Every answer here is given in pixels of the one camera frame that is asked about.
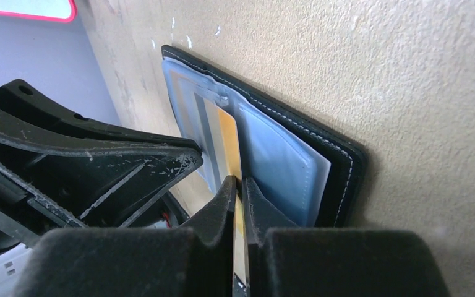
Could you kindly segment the black leather card holder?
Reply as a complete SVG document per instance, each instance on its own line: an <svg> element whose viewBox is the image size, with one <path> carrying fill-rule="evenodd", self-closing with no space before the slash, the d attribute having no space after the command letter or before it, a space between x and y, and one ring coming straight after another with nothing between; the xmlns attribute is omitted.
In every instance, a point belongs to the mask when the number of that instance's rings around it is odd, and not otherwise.
<svg viewBox="0 0 475 297"><path fill-rule="evenodd" d="M161 54L176 123L200 146L210 190L225 176L222 111L236 125L242 175L269 202L299 226L346 226L368 166L362 145L186 51L164 45Z"/></svg>

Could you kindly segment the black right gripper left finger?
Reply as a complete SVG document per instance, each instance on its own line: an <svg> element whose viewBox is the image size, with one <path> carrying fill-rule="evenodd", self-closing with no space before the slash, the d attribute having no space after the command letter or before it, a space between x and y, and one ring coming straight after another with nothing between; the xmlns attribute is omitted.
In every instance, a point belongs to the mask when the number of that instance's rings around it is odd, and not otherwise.
<svg viewBox="0 0 475 297"><path fill-rule="evenodd" d="M14 296L231 296L237 182L175 228L57 228L41 237Z"/></svg>

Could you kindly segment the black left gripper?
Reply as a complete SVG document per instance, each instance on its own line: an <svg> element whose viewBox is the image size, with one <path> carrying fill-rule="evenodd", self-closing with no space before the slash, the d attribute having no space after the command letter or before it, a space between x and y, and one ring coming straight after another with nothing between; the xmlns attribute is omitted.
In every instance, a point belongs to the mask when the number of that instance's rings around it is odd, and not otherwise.
<svg viewBox="0 0 475 297"><path fill-rule="evenodd" d="M55 228L128 228L165 218L162 198L202 164L188 139L0 101L0 255Z"/></svg>

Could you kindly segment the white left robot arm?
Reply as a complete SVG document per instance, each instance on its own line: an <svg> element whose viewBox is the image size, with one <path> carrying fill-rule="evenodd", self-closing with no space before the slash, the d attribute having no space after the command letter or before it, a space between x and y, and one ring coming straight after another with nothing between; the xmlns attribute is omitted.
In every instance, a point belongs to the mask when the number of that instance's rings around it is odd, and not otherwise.
<svg viewBox="0 0 475 297"><path fill-rule="evenodd" d="M202 164L192 140L85 118L26 81L0 87L0 296L48 231L128 227Z"/></svg>

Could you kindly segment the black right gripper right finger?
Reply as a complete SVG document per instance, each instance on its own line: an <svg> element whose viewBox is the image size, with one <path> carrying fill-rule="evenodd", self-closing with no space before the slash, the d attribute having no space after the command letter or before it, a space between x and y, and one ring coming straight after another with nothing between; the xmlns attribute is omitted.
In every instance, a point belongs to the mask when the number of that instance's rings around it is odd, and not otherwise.
<svg viewBox="0 0 475 297"><path fill-rule="evenodd" d="M426 242L406 230L303 228L242 181L251 296L448 296Z"/></svg>

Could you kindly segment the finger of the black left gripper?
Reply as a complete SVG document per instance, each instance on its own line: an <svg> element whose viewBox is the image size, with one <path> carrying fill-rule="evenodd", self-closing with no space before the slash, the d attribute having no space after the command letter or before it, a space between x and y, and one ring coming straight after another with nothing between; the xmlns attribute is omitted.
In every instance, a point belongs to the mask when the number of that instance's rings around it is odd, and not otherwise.
<svg viewBox="0 0 475 297"><path fill-rule="evenodd" d="M56 103L22 79L0 86L0 110L36 127L80 139L141 142L194 150L200 148L190 139L136 131L85 118Z"/></svg>

